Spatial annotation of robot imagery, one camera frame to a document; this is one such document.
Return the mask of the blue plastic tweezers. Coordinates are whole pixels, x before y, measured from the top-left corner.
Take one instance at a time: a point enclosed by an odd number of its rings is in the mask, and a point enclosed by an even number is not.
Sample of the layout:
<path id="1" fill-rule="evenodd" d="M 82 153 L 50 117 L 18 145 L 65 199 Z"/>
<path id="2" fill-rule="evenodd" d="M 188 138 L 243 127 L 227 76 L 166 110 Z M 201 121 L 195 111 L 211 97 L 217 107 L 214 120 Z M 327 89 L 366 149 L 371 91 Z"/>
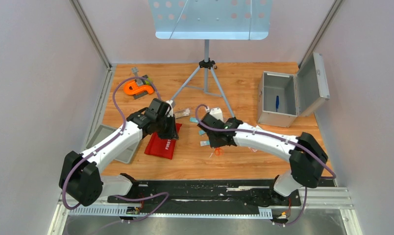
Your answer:
<path id="1" fill-rule="evenodd" d="M 279 100 L 279 96 L 277 95 L 276 99 L 275 99 L 275 111 L 276 112 L 278 112 L 279 105 L 280 105 L 280 100 Z"/>

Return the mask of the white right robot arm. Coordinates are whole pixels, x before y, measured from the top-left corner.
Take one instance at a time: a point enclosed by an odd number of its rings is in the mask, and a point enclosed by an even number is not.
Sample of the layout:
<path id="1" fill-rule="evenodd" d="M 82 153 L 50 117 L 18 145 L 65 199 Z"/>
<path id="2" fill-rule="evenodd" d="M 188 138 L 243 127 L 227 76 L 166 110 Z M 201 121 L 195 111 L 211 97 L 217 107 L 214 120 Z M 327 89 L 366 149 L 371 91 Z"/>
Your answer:
<path id="1" fill-rule="evenodd" d="M 327 168 L 328 155 L 309 133 L 300 136 L 281 135 L 256 128 L 235 117 L 226 122 L 207 113 L 198 126 L 209 137 L 210 146 L 242 146 L 275 155 L 290 164 L 290 169 L 278 175 L 269 198 L 282 204 L 289 195 L 301 188 L 316 188 Z"/>

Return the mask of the orange handled scissors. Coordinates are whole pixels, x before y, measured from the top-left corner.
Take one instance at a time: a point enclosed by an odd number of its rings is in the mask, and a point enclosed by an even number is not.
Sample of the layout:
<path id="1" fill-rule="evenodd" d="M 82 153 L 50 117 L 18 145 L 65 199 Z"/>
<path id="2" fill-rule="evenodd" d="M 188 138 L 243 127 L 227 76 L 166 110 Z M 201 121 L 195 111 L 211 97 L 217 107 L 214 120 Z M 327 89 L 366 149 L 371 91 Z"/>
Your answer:
<path id="1" fill-rule="evenodd" d="M 216 156 L 221 156 L 223 153 L 224 153 L 224 151 L 220 147 L 215 148 L 214 154 Z"/>

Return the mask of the red first aid pouch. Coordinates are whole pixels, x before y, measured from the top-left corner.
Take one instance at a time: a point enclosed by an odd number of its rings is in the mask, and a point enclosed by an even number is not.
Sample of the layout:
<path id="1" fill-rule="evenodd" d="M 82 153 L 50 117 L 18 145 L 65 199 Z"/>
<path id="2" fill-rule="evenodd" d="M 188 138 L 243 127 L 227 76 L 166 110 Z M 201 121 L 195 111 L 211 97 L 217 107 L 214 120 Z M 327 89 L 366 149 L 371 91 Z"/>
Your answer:
<path id="1" fill-rule="evenodd" d="M 146 155 L 172 160 L 176 142 L 177 140 L 161 139 L 156 133 L 153 133 L 144 153 Z"/>

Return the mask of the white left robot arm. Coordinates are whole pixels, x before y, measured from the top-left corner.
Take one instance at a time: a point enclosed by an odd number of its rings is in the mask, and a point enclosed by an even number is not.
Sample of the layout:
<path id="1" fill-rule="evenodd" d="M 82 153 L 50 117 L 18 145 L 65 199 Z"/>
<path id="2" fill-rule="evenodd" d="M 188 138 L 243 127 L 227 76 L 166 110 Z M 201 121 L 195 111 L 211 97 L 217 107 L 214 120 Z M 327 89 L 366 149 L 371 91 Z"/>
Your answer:
<path id="1" fill-rule="evenodd" d="M 123 117 L 122 125 L 104 140 L 81 153 L 71 151 L 64 159 L 59 186 L 62 201 L 69 195 L 85 207 L 101 197 L 118 195 L 127 202 L 139 197 L 133 178 L 125 173 L 103 176 L 105 168 L 129 146 L 148 135 L 177 140 L 174 101 L 153 99 L 148 107 Z"/>

